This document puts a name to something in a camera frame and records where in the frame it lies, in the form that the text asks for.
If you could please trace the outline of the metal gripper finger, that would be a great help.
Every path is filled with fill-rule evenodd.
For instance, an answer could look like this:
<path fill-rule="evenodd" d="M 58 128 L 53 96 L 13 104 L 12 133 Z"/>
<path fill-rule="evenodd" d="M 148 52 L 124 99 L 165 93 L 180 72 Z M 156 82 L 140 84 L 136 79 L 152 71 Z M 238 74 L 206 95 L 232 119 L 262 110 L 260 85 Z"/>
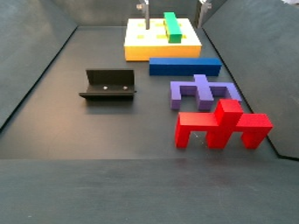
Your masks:
<path fill-rule="evenodd" d="M 200 14 L 198 14 L 198 22 L 197 27 L 201 27 L 204 16 L 210 9 L 210 0 L 198 0 L 200 3 Z"/>
<path fill-rule="evenodd" d="M 144 13 L 145 29 L 149 29 L 149 0 L 138 0 L 136 8 Z"/>

